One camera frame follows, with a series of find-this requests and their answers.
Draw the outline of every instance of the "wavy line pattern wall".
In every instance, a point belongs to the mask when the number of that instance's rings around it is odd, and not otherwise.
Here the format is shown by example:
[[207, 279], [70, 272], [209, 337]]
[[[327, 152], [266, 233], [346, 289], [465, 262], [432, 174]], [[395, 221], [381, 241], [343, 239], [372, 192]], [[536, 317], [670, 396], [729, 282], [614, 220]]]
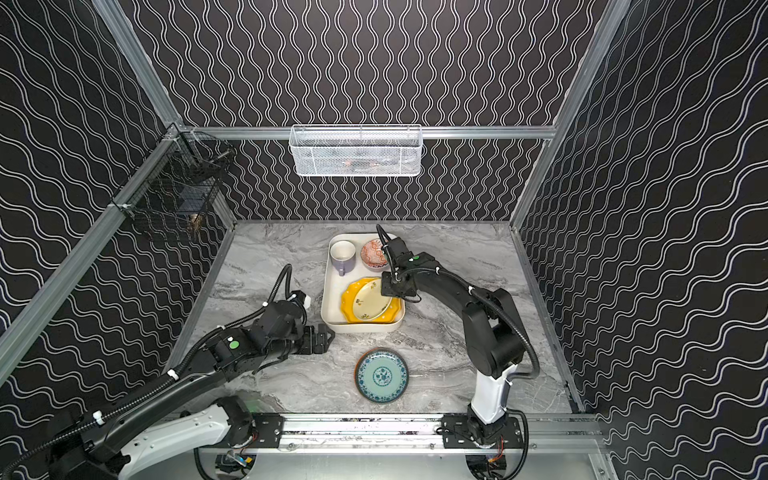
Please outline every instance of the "wavy line pattern wall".
[[554, 123], [605, 0], [121, 0], [185, 122]]
[[505, 221], [542, 143], [426, 141], [417, 177], [300, 177], [287, 142], [244, 141], [223, 192], [241, 220]]
[[0, 334], [164, 132], [90, 0], [0, 2]]
[[637, 0], [521, 235], [626, 480], [768, 476], [768, 4]]
[[[189, 245], [124, 223], [0, 388], [0, 463], [48, 439], [58, 410], [80, 415], [161, 374], [223, 235], [213, 214]], [[25, 470], [45, 473], [35, 459]]]

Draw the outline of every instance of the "teal plate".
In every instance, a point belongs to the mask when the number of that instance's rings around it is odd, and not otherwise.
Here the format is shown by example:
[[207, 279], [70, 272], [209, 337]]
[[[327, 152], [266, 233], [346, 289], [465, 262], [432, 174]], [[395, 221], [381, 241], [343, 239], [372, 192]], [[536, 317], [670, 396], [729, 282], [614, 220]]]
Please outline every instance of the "teal plate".
[[394, 402], [408, 386], [406, 361], [390, 349], [373, 349], [357, 361], [355, 385], [371, 402]]

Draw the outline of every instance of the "gray marble surface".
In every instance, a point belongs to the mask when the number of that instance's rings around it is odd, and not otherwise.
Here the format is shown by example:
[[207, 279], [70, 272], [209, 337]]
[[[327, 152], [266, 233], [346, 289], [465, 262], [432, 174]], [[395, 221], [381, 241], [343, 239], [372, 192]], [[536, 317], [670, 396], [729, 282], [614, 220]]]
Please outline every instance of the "gray marble surface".
[[[570, 413], [567, 395], [531, 300], [505, 224], [452, 223], [383, 225], [414, 253], [428, 251], [470, 283], [505, 288], [528, 331], [541, 363], [533, 381], [517, 380], [509, 406], [531, 413]], [[293, 264], [292, 289], [313, 298], [309, 323], [322, 322], [328, 242], [338, 233], [375, 232], [374, 223], [242, 223], [219, 273], [190, 344], [216, 325], [258, 309], [285, 263]], [[403, 396], [378, 405], [362, 397], [353, 382], [357, 359], [375, 347], [394, 349], [408, 363]], [[409, 304], [403, 325], [391, 333], [339, 334], [328, 353], [291, 356], [258, 374], [245, 374], [190, 408], [237, 394], [253, 411], [274, 412], [465, 412], [475, 389], [475, 369], [464, 344], [462, 321], [430, 296]]]

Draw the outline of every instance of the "wall-mounted basket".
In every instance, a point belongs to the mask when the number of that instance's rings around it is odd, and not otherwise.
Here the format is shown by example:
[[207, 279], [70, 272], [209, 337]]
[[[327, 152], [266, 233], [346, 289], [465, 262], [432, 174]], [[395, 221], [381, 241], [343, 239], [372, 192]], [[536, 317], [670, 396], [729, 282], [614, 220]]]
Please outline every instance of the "wall-mounted basket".
[[305, 177], [414, 177], [422, 171], [421, 125], [293, 125], [288, 141]]
[[134, 230], [153, 241], [198, 241], [234, 158], [235, 148], [226, 141], [182, 133], [130, 202], [118, 207]]

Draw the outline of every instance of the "yellow plate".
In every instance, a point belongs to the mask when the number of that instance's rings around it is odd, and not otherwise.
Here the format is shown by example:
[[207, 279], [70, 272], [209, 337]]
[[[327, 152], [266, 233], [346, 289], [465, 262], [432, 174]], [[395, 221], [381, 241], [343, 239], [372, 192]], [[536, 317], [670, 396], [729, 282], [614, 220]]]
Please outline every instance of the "yellow plate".
[[341, 312], [348, 323], [392, 323], [402, 300], [382, 296], [380, 276], [352, 282], [341, 295]]

